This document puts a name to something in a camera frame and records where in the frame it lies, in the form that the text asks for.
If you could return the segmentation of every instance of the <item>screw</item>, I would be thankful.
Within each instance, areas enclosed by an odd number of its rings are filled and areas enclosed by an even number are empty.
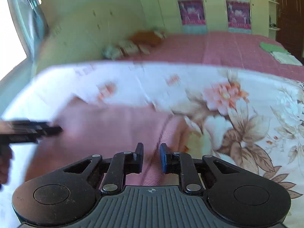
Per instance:
[[[201,187],[198,184],[188,184],[186,186],[186,189],[191,192],[195,192],[195,191],[199,191],[201,189]]]
[[[117,189],[118,189],[117,185],[112,184],[112,183],[106,184],[106,185],[103,187],[103,190],[104,190],[104,191],[108,191],[108,192],[112,192],[112,191],[115,191],[115,190],[117,190]]]

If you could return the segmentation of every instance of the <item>green towel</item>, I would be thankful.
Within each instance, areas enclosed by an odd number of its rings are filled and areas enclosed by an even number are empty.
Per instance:
[[[287,50],[285,50],[283,47],[278,46],[278,45],[260,43],[260,47],[268,53],[276,51],[276,52],[282,52],[282,53],[286,53],[286,54],[290,55],[290,53]]]

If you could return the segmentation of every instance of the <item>window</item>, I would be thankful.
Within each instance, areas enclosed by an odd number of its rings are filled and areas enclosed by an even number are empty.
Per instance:
[[[26,59],[7,0],[0,0],[0,80]]]

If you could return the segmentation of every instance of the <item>pink bedspread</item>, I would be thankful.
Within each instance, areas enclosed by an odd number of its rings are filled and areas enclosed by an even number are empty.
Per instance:
[[[270,38],[242,33],[172,35],[161,46],[154,48],[150,55],[128,60],[228,66],[304,81],[304,67],[280,64],[259,47],[261,42],[281,46]]]

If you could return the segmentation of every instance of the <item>pink flower print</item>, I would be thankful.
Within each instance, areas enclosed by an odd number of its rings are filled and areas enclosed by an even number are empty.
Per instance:
[[[240,98],[246,102],[249,94],[241,90],[237,82],[226,82],[212,85],[212,88],[203,90],[203,100],[206,101],[207,107],[211,111],[218,110],[222,116],[228,115],[228,108],[235,109],[235,103]]]

